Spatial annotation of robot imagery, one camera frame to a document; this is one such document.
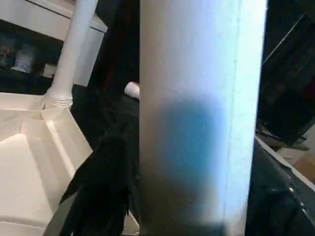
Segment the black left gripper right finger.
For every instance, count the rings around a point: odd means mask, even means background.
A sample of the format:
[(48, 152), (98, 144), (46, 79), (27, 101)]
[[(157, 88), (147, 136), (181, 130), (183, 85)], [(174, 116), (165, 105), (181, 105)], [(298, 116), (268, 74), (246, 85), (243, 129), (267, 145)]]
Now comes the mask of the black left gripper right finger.
[(315, 234), (315, 186), (259, 139), (254, 142), (245, 234)]

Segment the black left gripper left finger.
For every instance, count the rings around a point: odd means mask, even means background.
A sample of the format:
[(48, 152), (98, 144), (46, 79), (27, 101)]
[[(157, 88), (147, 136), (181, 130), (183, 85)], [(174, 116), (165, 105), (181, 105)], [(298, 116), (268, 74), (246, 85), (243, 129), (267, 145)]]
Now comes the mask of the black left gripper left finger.
[(61, 236), (121, 236), (129, 211), (131, 156), (139, 148), (138, 128), (120, 126), (104, 134), (63, 193), (74, 197)]

